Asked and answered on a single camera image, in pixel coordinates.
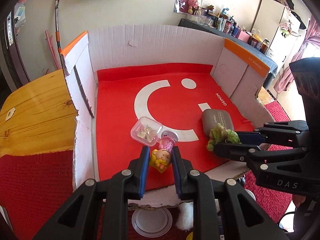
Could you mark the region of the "person's right hand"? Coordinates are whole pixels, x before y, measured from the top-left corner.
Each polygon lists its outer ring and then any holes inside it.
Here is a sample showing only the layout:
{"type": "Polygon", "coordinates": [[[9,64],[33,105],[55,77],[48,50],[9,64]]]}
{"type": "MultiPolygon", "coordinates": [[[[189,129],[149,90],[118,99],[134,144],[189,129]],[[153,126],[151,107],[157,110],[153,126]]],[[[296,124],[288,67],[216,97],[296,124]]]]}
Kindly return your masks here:
{"type": "Polygon", "coordinates": [[[306,200],[306,196],[300,196],[300,195],[296,195],[293,194],[292,195],[292,201],[295,205],[295,207],[299,207],[302,203],[304,203],[306,200]]]}

